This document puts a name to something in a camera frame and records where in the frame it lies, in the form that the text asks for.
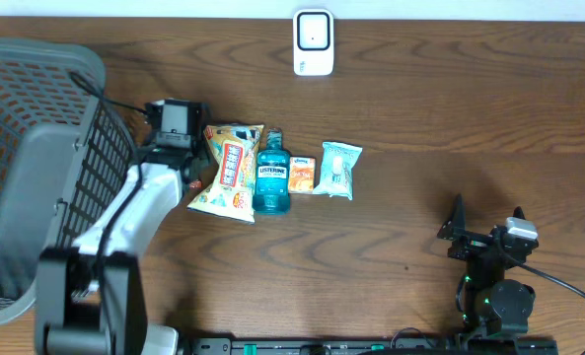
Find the yellow snack chip bag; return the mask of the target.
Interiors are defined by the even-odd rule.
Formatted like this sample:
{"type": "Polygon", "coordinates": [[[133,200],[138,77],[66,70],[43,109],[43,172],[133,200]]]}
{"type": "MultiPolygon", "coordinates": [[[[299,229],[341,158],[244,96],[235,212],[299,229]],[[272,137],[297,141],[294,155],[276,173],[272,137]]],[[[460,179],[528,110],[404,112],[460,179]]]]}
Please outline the yellow snack chip bag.
{"type": "Polygon", "coordinates": [[[218,171],[215,179],[187,205],[188,209],[255,222],[256,154],[263,129],[261,124],[206,126],[206,142],[218,171]]]}

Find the blue Listerine mouthwash bottle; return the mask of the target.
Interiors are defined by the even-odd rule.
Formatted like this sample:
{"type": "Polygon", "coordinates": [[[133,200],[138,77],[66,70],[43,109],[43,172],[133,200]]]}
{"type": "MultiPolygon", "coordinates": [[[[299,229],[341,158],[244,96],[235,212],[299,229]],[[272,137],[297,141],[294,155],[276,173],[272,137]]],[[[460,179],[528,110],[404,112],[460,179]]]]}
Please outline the blue Listerine mouthwash bottle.
{"type": "Polygon", "coordinates": [[[265,148],[256,156],[255,213],[283,215],[290,210],[290,159],[290,153],[283,148],[282,131],[270,128],[266,134],[265,148]]]}

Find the orange Kleenex tissue pack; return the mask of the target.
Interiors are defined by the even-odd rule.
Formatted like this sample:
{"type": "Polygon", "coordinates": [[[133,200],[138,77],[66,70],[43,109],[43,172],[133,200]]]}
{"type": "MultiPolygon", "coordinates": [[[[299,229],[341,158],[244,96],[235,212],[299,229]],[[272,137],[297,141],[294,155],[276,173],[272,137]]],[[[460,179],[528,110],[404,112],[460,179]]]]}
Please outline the orange Kleenex tissue pack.
{"type": "Polygon", "coordinates": [[[288,191],[312,194],[315,187],[316,160],[308,157],[292,157],[289,168],[288,191]]]}

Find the mint green wipes pack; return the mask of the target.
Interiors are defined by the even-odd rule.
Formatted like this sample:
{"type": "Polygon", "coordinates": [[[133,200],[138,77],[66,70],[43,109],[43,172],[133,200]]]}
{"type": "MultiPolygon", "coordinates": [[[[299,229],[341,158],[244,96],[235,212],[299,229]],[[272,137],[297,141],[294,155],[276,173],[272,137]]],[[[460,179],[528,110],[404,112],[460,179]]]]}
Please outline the mint green wipes pack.
{"type": "Polygon", "coordinates": [[[319,183],[313,193],[352,200],[352,168],[359,159],[362,148],[341,142],[324,142],[323,148],[319,183]]]}

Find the red brown snack bar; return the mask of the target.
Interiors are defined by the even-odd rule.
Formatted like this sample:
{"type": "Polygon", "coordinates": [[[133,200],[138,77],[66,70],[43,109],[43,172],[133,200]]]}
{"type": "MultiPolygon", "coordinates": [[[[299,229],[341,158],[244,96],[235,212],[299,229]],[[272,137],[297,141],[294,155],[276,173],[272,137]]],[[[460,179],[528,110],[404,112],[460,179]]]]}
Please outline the red brown snack bar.
{"type": "Polygon", "coordinates": [[[202,189],[202,181],[199,179],[194,180],[188,185],[188,188],[190,190],[201,190],[202,189]]]}

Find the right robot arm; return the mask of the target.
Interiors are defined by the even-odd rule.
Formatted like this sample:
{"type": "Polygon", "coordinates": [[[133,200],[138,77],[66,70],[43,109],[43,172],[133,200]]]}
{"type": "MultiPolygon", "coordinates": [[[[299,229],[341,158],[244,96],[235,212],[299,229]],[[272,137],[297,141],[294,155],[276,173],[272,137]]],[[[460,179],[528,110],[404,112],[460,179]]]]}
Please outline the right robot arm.
{"type": "Polygon", "coordinates": [[[513,343],[527,333],[535,291],[505,277],[506,270],[523,263],[539,245],[537,228],[525,218],[522,208],[516,207],[504,224],[481,234],[468,230],[464,201],[457,195],[437,237],[451,243],[450,258],[466,264],[457,297],[457,307],[464,315],[459,346],[468,350],[494,340],[513,343]]]}

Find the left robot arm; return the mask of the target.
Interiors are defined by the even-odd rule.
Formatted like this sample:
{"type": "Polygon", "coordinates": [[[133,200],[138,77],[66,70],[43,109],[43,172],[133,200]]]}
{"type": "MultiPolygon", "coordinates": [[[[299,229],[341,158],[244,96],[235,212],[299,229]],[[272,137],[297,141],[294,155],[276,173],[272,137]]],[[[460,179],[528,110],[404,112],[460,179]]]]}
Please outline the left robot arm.
{"type": "Polygon", "coordinates": [[[38,354],[173,355],[179,333],[148,320],[139,260],[165,217],[210,163],[205,103],[146,105],[152,132],[131,143],[133,162],[118,194],[67,247],[45,248],[37,264],[38,354]]]}

